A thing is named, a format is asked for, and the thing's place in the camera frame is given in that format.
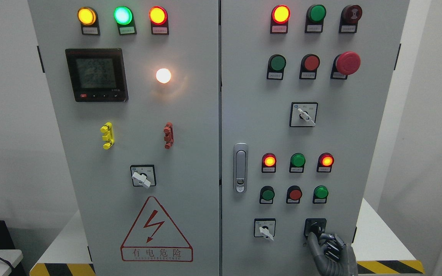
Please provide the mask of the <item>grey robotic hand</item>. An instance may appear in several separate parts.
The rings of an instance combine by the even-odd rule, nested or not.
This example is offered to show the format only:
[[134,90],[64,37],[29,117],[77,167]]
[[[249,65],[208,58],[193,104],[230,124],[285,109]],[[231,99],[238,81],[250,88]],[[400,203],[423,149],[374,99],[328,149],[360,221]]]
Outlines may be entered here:
[[335,234],[313,232],[308,235],[308,247],[321,276],[357,276],[354,249]]

